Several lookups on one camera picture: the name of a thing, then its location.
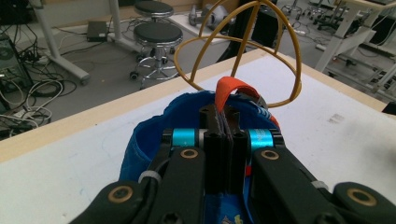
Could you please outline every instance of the brown wire frame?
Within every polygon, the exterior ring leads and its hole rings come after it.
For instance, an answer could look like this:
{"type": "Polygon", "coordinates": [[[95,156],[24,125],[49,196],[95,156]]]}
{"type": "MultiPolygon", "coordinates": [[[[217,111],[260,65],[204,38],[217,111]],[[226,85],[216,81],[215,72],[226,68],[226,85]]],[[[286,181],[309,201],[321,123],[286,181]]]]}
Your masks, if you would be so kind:
{"type": "Polygon", "coordinates": [[[286,16],[282,13],[282,11],[275,6],[272,2],[270,2],[269,0],[255,0],[255,1],[251,1],[248,2],[244,5],[242,5],[241,7],[237,8],[236,10],[234,10],[233,12],[231,12],[219,25],[218,27],[216,27],[216,29],[212,32],[211,35],[203,35],[203,31],[205,28],[205,24],[207,22],[207,20],[209,19],[209,16],[212,14],[212,12],[215,10],[216,7],[218,7],[219,5],[227,2],[229,0],[219,0],[206,14],[202,25],[201,25],[201,29],[199,31],[199,34],[197,37],[192,38],[190,40],[187,40],[183,43],[181,43],[178,48],[175,51],[175,55],[174,55],[174,61],[175,61],[175,67],[176,70],[178,71],[178,73],[181,75],[181,77],[188,82],[191,86],[193,86],[196,90],[200,91],[203,90],[203,88],[201,86],[199,86],[198,84],[196,84],[194,82],[195,80],[195,75],[196,72],[198,70],[198,66],[202,60],[202,58],[204,57],[204,54],[207,50],[207,48],[209,47],[210,43],[212,42],[212,40],[214,38],[220,38],[220,39],[227,39],[227,40],[231,40],[231,41],[236,41],[236,42],[240,42],[241,46],[239,48],[238,54],[235,57],[235,63],[233,65],[233,70],[231,72],[231,77],[235,77],[236,74],[236,70],[239,66],[239,63],[241,61],[242,55],[244,53],[245,47],[246,45],[250,45],[253,47],[256,47],[258,49],[264,50],[265,52],[273,55],[275,58],[279,59],[283,64],[285,64],[289,70],[291,70],[291,72],[294,74],[295,79],[294,79],[294,84],[293,84],[293,89],[291,91],[290,97],[289,99],[280,101],[280,102],[276,102],[276,103],[271,103],[268,104],[268,107],[277,107],[277,106],[282,106],[282,105],[286,105],[290,102],[292,102],[293,100],[295,100],[297,98],[297,96],[300,94],[301,92],[301,88],[302,88],[302,83],[301,83],[301,72],[302,72],[302,59],[301,59],[301,52],[300,52],[300,47],[299,47],[299,43],[298,43],[298,39],[297,39],[297,35],[294,33],[293,28],[291,27],[291,25],[289,24],[288,19],[286,18],[286,16]],[[268,49],[260,44],[257,44],[255,42],[252,41],[248,41],[248,37],[249,37],[249,33],[250,32],[245,32],[243,38],[236,38],[236,37],[231,37],[231,36],[224,36],[224,35],[218,35],[218,33],[222,30],[222,28],[229,23],[229,21],[236,17],[236,15],[238,15],[239,13],[241,13],[242,11],[253,7],[252,9],[252,13],[250,14],[248,23],[247,23],[247,31],[251,31],[253,24],[255,22],[256,16],[259,12],[260,6],[261,5],[267,5],[269,8],[271,8],[275,13],[276,13],[276,17],[277,17],[277,24],[278,24],[278,33],[277,33],[277,41],[276,41],[276,46],[274,49],[268,49]],[[284,58],[282,58],[281,56],[279,56],[278,50],[279,50],[279,46],[280,46],[280,40],[281,37],[283,35],[283,27],[282,25],[285,25],[286,28],[289,31],[290,37],[291,37],[291,41],[292,44],[294,46],[294,52],[296,54],[296,58],[295,58],[295,68],[289,63],[287,62],[284,58]],[[195,61],[195,64],[192,68],[191,71],[191,77],[187,77],[186,73],[183,72],[183,70],[180,67],[180,64],[178,63],[178,54],[180,53],[180,51],[188,44],[190,44],[191,42],[197,41],[197,40],[201,40],[201,39],[206,39],[206,42],[204,44],[204,46],[202,47],[200,53],[197,56],[197,59],[195,61]]]}

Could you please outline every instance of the desk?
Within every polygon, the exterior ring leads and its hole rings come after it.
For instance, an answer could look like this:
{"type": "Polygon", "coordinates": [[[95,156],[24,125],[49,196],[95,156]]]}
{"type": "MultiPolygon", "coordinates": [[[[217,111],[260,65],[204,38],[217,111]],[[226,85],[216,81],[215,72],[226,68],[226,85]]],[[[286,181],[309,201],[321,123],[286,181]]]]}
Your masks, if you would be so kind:
{"type": "Polygon", "coordinates": [[[396,2],[386,6],[381,6],[365,0],[343,0],[343,2],[346,3],[346,7],[349,8],[349,11],[345,15],[343,21],[335,32],[335,35],[332,37],[328,47],[323,52],[317,66],[315,67],[320,72],[323,72],[334,55],[338,55],[351,49],[356,49],[358,45],[362,44],[366,40],[367,36],[369,36],[370,32],[372,32],[371,27],[382,10],[396,7],[396,2]],[[365,20],[363,26],[352,37],[344,39],[348,28],[358,16],[358,13],[367,8],[371,8],[373,11],[365,20]]]}
{"type": "MultiPolygon", "coordinates": [[[[213,90],[232,64],[203,68],[196,80],[213,90]]],[[[290,151],[330,189],[354,181],[396,203],[396,120],[378,112],[385,104],[312,68],[303,71],[301,95],[270,109],[290,151]]],[[[246,53],[236,76],[268,103],[291,90],[291,72],[262,51],[246,53]]],[[[1,223],[73,219],[118,179],[134,126],[186,91],[195,90],[175,78],[0,142],[1,223]]]]}

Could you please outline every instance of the blue fabric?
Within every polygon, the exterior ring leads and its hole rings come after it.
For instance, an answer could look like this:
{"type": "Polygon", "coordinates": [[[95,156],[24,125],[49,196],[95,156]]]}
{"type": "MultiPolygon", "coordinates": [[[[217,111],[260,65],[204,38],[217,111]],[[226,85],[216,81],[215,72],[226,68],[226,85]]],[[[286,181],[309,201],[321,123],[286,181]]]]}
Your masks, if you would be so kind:
{"type": "MultiPolygon", "coordinates": [[[[198,91],[185,93],[173,100],[165,108],[163,114],[140,122],[135,128],[126,148],[120,170],[120,180],[136,181],[140,174],[147,170],[149,163],[155,157],[160,147],[160,140],[165,129],[199,128],[199,109],[202,106],[214,104],[215,93],[198,91]]],[[[240,128],[243,129],[277,129],[270,120],[271,114],[238,95],[231,95],[226,103],[240,112],[240,128]]],[[[218,223],[226,216],[230,220],[240,215],[247,220],[244,210],[243,196],[207,195],[205,215],[217,217],[218,223]]]]}

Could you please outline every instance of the orange strap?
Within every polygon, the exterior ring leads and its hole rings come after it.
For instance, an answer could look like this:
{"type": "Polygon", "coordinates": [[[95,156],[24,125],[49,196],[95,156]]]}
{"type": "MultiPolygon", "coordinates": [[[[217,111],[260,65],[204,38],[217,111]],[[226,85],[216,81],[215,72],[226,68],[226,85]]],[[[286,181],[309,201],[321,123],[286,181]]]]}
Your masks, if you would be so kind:
{"type": "Polygon", "coordinates": [[[260,99],[259,93],[247,83],[234,78],[234,77],[222,77],[218,86],[216,87],[215,105],[219,112],[224,108],[225,102],[230,96],[231,92],[238,90],[248,96],[251,96],[257,100],[260,99]]]}

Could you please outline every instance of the round stool seat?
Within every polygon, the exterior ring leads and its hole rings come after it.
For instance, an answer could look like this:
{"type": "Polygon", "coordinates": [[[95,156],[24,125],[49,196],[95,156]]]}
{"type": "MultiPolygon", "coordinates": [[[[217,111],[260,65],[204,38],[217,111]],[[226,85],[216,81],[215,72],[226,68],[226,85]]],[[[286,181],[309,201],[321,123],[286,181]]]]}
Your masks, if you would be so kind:
{"type": "Polygon", "coordinates": [[[164,18],[174,14],[171,6],[157,1],[143,1],[134,4],[134,10],[145,17],[164,18]]]}
{"type": "Polygon", "coordinates": [[[170,23],[147,22],[134,28],[134,39],[143,46],[166,48],[181,43],[183,33],[170,23]]]}

